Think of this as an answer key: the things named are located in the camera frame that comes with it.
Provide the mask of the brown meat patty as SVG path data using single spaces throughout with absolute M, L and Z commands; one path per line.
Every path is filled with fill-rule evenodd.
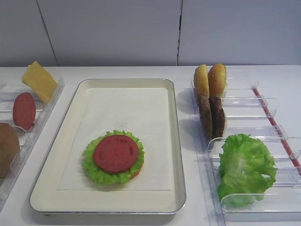
M 206 141 L 209 142 L 213 135 L 213 125 L 212 125 L 212 116 L 211 108 L 209 104 L 209 99 L 205 94 L 198 95 L 198 105 L 200 110 L 200 117 L 204 127 L 204 135 Z
M 222 137 L 225 127 L 225 114 L 222 108 L 221 99 L 217 96 L 209 98 L 213 135 L 212 139 Z

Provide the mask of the red rod on right rack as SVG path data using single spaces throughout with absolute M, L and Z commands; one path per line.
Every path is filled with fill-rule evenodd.
M 260 103 L 261 103 L 261 106 L 262 106 L 262 108 L 263 108 L 263 110 L 264 110 L 264 112 L 265 112 L 265 114 L 266 114 L 266 116 L 267 116 L 270 124 L 272 126 L 274 126 L 274 127 L 278 126 L 277 123 L 274 120 L 274 117 L 271 115 L 271 113 L 270 113 L 270 111 L 269 111 L 269 109 L 267 107 L 267 104 L 265 104 L 263 100 L 261 100 Z M 281 139 L 282 146 L 284 147 L 284 149 L 285 149 L 288 157 L 290 158 L 292 164 L 298 170 L 298 174 L 301 175 L 301 165 L 300 165 L 299 161 L 295 157 L 294 158 L 292 157 L 293 152 L 292 152 L 292 150 L 291 150 L 291 148 L 290 148 L 290 146 L 289 146 L 289 144 L 287 142 L 287 139 L 284 138 L 285 137 L 284 136 L 284 132 L 281 132 L 280 130 L 278 130 L 277 133 L 278 133 L 278 135 L 280 135 L 283 138 L 283 139 Z

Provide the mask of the golden bun half right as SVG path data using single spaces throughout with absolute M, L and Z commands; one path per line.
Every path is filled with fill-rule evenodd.
M 222 97 L 226 86 L 226 66 L 218 63 L 211 67 L 208 72 L 209 96 Z

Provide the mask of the golden bun half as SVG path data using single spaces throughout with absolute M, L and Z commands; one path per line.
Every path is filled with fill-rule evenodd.
M 197 95 L 203 94 L 209 98 L 209 82 L 207 76 L 207 65 L 203 64 L 194 72 L 194 86 Z
M 211 67 L 208 72 L 209 96 L 222 97 L 226 86 L 226 66 L 218 63 Z

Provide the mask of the brown bun in left rack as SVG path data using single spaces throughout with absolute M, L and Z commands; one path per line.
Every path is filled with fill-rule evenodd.
M 5 178 L 10 165 L 19 152 L 19 139 L 15 129 L 7 124 L 0 123 L 0 178 Z

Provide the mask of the red tomato slice on tray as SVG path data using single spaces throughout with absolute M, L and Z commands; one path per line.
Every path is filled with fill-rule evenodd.
M 95 164 L 108 173 L 128 170 L 139 156 L 138 144 L 126 135 L 109 135 L 96 146 L 93 159 Z

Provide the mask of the clear acrylic right rack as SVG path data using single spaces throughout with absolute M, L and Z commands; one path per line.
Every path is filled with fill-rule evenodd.
M 301 164 L 301 140 L 287 135 L 277 123 L 270 124 L 260 101 L 263 100 L 275 118 L 278 100 L 264 97 L 258 91 L 258 80 L 252 71 L 227 71 L 227 84 L 221 97 L 225 114 L 225 127 L 222 137 L 207 142 L 200 117 L 197 94 L 194 83 L 190 84 L 190 94 L 194 108 L 194 119 L 198 132 L 195 136 L 196 155 L 200 178 L 203 183 L 207 220 L 211 226 L 230 226 L 233 222 L 246 224 L 252 221 L 286 221 L 301 217 L 301 176 L 292 164 L 282 146 L 278 130 L 284 132 L 284 138 L 293 152 L 292 157 Z M 224 205 L 218 195 L 221 183 L 219 174 L 220 154 L 228 136 L 246 134 L 261 140 L 274 158 L 276 182 L 264 193 L 261 201 L 255 201 L 244 207 Z

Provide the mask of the golden bun half left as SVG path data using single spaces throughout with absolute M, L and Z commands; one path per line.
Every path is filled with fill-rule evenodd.
M 203 64 L 194 72 L 194 86 L 197 95 L 203 94 L 209 98 L 209 82 L 207 76 L 207 65 Z

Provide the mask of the red tomato slice in rack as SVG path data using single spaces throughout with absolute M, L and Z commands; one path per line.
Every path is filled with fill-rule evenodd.
M 13 106 L 13 120 L 15 125 L 28 130 L 32 127 L 36 115 L 36 105 L 29 92 L 17 96 Z

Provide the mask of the white paper tray liner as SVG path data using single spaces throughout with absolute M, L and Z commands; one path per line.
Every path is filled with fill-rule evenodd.
M 89 89 L 71 112 L 70 154 L 58 188 L 60 190 L 157 190 L 172 187 L 170 127 L 167 90 Z M 100 185 L 83 171 L 83 152 L 107 131 L 127 131 L 144 147 L 140 173 L 125 184 Z

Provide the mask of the green lettuce leaf on tray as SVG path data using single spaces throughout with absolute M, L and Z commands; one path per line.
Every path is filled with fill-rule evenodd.
M 83 169 L 84 172 L 90 177 L 90 179 L 92 179 L 94 182 L 101 184 L 101 185 L 113 185 L 113 184 L 117 184 L 117 183 L 127 183 L 128 181 L 130 181 L 130 177 L 131 174 L 129 172 L 129 169 L 127 169 L 124 172 L 121 173 L 108 173 L 106 171 L 104 171 L 103 169 L 101 169 L 100 167 L 98 167 L 93 159 L 93 154 L 95 151 L 96 146 L 99 144 L 99 142 L 109 136 L 109 135 L 126 135 L 131 137 L 137 144 L 139 147 L 139 156 L 137 161 L 134 164 L 144 164 L 144 147 L 142 142 L 140 141 L 139 138 L 135 137 L 131 132 L 125 132 L 125 131 L 119 131 L 119 130 L 114 130 L 112 132 L 108 131 L 106 132 L 106 134 L 104 136 L 100 136 L 99 138 L 91 141 L 84 153 L 84 159 L 83 159 Z

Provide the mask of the cream metal serving tray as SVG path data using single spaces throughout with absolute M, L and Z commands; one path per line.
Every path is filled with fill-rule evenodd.
M 101 185 L 84 150 L 106 132 L 131 132 L 145 152 L 140 173 Z M 88 79 L 71 100 L 30 196 L 41 213 L 174 214 L 186 201 L 174 84 L 168 79 Z

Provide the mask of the yellow cheese slice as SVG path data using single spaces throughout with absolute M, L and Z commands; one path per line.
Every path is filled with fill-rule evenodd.
M 47 103 L 57 86 L 51 74 L 37 61 L 28 65 L 27 71 L 22 76 L 22 83 L 36 92 L 43 103 Z

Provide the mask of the clear acrylic left rack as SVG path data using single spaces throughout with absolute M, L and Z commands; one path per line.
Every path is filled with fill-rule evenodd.
M 0 121 L 10 124 L 16 131 L 19 139 L 19 152 L 10 163 L 8 174 L 0 180 L 0 208 L 2 209 L 15 185 L 33 147 L 36 144 L 44 126 L 51 115 L 63 89 L 65 87 L 63 78 L 57 82 L 52 97 L 45 104 L 40 100 L 37 91 L 32 90 L 24 84 L 8 84 L 0 81 Z M 36 105 L 36 116 L 33 125 L 25 130 L 14 124 L 13 105 L 18 95 L 29 92 Z

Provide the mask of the orange bottom bun on tray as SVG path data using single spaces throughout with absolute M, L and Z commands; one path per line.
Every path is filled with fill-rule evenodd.
M 142 164 L 134 164 L 134 165 L 129 169 L 129 172 L 130 172 L 130 174 L 131 174 L 130 179 L 133 179 L 134 177 L 136 177 L 136 176 L 140 173 L 142 167 L 143 167 L 143 163 L 142 163 Z

